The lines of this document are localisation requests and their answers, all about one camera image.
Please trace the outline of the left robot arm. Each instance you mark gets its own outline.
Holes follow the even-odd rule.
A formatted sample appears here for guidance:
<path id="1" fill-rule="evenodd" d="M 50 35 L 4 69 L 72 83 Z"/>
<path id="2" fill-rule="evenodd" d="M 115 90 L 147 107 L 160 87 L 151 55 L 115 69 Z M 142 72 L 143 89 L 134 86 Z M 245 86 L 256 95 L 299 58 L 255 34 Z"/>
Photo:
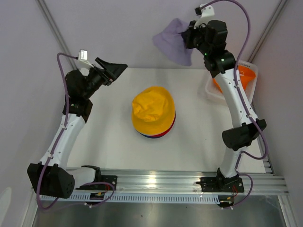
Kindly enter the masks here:
<path id="1" fill-rule="evenodd" d="M 81 166 L 67 170 L 67 162 L 76 139 L 88 121 L 93 103 L 90 98 L 101 86 L 109 86 L 127 69 L 127 64 L 95 59 L 88 75 L 72 70 L 63 76 L 66 92 L 60 127 L 49 149 L 37 164 L 27 169 L 37 197 L 41 195 L 67 199 L 74 189 L 84 185 L 98 189 L 102 185 L 100 168 Z"/>

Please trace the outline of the orange bucket hat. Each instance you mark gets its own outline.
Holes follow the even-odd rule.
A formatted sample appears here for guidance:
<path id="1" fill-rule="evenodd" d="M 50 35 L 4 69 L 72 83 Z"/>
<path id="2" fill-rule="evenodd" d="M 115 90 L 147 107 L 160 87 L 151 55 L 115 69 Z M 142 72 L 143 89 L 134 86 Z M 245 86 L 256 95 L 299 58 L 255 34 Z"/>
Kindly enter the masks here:
<path id="1" fill-rule="evenodd" d="M 247 85 L 257 78 L 258 67 L 254 64 L 248 65 L 247 63 L 239 63 L 238 70 L 240 73 L 241 83 L 243 88 L 246 90 Z"/>

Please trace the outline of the lilac bucket hat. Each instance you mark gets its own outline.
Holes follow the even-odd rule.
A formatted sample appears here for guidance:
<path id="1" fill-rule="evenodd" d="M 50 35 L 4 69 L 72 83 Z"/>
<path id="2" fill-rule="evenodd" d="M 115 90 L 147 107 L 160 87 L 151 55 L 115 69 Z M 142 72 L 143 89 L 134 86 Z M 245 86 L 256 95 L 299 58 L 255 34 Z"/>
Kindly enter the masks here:
<path id="1" fill-rule="evenodd" d="M 179 18 L 173 19 L 165 29 L 152 38 L 153 44 L 170 61 L 181 66 L 191 66 L 193 49 L 185 48 L 181 33 L 186 31 L 189 23 Z"/>

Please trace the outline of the red bucket hat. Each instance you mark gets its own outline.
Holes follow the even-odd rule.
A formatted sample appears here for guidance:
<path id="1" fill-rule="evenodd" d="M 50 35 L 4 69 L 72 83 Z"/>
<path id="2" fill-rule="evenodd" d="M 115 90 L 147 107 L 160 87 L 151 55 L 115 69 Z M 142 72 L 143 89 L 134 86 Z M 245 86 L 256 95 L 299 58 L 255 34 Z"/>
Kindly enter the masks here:
<path id="1" fill-rule="evenodd" d="M 173 126 L 175 124 L 175 121 L 176 121 L 176 114 L 174 116 L 174 120 L 173 120 L 171 126 L 166 131 L 164 131 L 164 132 L 162 132 L 160 134 L 157 134 L 157 135 L 152 135 L 150 137 L 154 138 L 154 139 L 157 139 L 157 138 L 161 138 L 161 137 L 165 136 L 166 134 L 168 134 L 171 131 L 171 129 L 173 128 Z"/>

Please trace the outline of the blue bucket hat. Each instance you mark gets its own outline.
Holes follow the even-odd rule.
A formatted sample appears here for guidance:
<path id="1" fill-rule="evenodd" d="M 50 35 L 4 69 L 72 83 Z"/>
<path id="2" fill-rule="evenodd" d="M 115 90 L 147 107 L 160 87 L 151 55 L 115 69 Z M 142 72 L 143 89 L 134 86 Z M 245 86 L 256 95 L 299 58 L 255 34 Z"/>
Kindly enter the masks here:
<path id="1" fill-rule="evenodd" d="M 145 135 L 145 134 L 141 134 L 142 136 L 149 138 L 149 139 L 157 139 L 157 138 L 161 138 L 161 135 Z"/>

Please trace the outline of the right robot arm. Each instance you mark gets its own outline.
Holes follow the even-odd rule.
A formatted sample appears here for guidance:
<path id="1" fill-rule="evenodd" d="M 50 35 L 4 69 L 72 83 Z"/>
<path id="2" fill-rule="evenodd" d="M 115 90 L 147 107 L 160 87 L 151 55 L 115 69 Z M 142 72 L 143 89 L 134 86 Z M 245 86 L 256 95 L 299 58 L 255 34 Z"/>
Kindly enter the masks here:
<path id="1" fill-rule="evenodd" d="M 232 118 L 232 128 L 222 132 L 226 150 L 216 176 L 202 177 L 197 182 L 202 192 L 244 192 L 238 171 L 241 156 L 267 126 L 251 110 L 236 60 L 225 49 L 227 34 L 226 24 L 220 20 L 198 26 L 191 21 L 181 34 L 187 49 L 196 48 L 203 54 L 205 67 L 219 85 Z"/>

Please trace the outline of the yellow bucket hat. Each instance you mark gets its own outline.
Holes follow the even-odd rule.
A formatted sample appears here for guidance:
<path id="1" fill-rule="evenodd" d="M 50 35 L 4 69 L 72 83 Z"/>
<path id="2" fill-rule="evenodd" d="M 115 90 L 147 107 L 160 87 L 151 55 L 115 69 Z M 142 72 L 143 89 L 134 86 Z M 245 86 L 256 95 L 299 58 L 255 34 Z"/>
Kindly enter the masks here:
<path id="1" fill-rule="evenodd" d="M 175 114 L 174 99 L 164 87 L 149 87 L 132 101 L 132 124 L 141 134 L 157 135 L 166 131 Z"/>

